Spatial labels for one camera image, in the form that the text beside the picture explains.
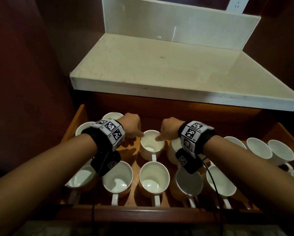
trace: power socket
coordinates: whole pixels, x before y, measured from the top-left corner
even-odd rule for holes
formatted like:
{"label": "power socket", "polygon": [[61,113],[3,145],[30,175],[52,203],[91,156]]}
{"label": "power socket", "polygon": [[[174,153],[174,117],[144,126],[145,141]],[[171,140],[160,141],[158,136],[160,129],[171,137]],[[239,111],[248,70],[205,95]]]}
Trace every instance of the power socket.
{"label": "power socket", "polygon": [[242,14],[249,0],[230,0],[226,11]]}

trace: white countertop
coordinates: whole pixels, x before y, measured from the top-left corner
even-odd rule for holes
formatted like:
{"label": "white countertop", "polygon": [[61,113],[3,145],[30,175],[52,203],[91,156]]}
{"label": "white countertop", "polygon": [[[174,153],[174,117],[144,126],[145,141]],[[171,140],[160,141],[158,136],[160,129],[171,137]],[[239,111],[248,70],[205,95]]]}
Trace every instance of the white countertop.
{"label": "white countertop", "polygon": [[294,110],[294,91],[242,51],[106,33],[70,77],[79,90]]}

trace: forearm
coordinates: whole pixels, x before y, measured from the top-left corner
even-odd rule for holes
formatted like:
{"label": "forearm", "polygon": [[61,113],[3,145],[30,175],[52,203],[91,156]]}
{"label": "forearm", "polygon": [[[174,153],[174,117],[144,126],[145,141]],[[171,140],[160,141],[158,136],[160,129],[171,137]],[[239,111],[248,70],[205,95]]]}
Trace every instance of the forearm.
{"label": "forearm", "polygon": [[15,219],[25,219],[96,152],[97,146],[92,138],[81,134],[32,158],[2,177],[0,227],[8,226]]}
{"label": "forearm", "polygon": [[294,178],[278,167],[213,136],[204,154],[262,211],[294,223]]}

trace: black cable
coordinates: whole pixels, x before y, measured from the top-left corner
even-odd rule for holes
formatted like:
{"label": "black cable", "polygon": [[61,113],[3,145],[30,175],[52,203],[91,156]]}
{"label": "black cable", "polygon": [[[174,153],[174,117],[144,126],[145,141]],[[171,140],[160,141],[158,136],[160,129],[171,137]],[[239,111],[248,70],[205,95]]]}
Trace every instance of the black cable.
{"label": "black cable", "polygon": [[[101,167],[99,169],[99,172],[98,172],[98,176],[100,175],[100,171],[102,169],[102,166],[103,166],[103,163],[106,161],[106,158],[107,156],[109,155],[110,152],[108,152],[105,156],[105,159],[103,160],[102,164],[101,164]],[[92,208],[91,208],[91,233],[92,235],[94,236],[94,199],[92,201]]]}
{"label": "black cable", "polygon": [[219,208],[220,208],[220,236],[223,235],[223,209],[222,209],[222,203],[221,203],[221,199],[220,199],[220,196],[219,196],[219,193],[218,193],[218,190],[217,190],[217,187],[216,187],[216,184],[215,184],[215,181],[214,179],[212,178],[212,175],[210,173],[210,171],[208,170],[208,166],[205,164],[204,160],[202,160],[200,158],[200,160],[202,161],[203,165],[205,166],[207,172],[209,173],[210,175],[210,178],[212,180],[212,183],[214,184],[214,187],[215,187],[215,190],[216,190],[216,194],[217,194],[217,199],[218,199],[218,202],[219,202]]}

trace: wooden drawer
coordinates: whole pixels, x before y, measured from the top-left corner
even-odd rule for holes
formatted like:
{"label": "wooden drawer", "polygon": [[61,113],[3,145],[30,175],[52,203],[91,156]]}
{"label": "wooden drawer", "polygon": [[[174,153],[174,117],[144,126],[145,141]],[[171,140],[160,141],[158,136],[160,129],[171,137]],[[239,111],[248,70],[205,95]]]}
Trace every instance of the wooden drawer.
{"label": "wooden drawer", "polygon": [[[141,118],[142,131],[160,131],[164,118],[176,117],[181,120],[194,119],[215,127],[219,135],[233,136],[241,140],[256,137],[267,142],[276,139],[287,144],[294,151],[294,138],[266,110],[244,107],[193,103],[168,99],[135,97],[128,95],[106,94],[93,92],[78,109],[74,119],[67,129],[62,142],[75,136],[76,129],[84,122],[96,121],[108,112],[136,113]],[[101,222],[180,222],[206,223],[219,221],[216,206],[199,195],[196,199],[197,208],[185,208],[165,191],[161,199],[161,207],[151,206],[151,200],[145,198],[137,186],[139,171],[146,162],[139,154],[139,140],[134,145],[120,146],[118,151],[122,160],[128,162],[133,169],[134,179],[129,195],[119,200],[119,206],[111,206],[111,196],[105,191],[101,179],[96,188],[81,195],[79,204],[66,205],[70,191],[63,188],[61,192],[61,210],[56,219],[90,221],[92,205],[94,204],[94,220]],[[173,179],[177,167],[168,161],[166,142],[159,161],[169,170]],[[225,210],[225,220],[230,223],[251,223],[251,218],[261,222],[264,217],[252,203],[252,210],[247,210],[242,202],[229,199],[233,210]]]}

